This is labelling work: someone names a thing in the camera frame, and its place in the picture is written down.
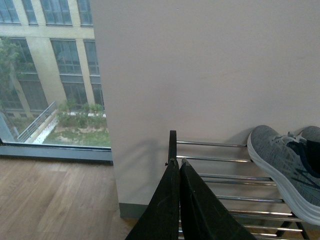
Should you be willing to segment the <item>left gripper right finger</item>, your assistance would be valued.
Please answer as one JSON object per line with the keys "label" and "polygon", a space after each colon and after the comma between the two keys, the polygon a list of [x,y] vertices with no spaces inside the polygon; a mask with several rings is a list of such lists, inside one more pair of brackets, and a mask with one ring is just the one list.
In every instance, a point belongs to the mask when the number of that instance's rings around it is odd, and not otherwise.
{"label": "left gripper right finger", "polygon": [[181,227],[186,240],[255,240],[183,158],[180,168]]}

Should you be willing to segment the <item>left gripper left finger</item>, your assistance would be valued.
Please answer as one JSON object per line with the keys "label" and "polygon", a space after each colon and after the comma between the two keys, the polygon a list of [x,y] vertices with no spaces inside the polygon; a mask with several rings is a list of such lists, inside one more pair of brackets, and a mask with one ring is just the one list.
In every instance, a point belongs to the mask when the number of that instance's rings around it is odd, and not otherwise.
{"label": "left gripper left finger", "polygon": [[177,160],[171,158],[148,207],[126,239],[177,240],[179,217],[180,169]]}

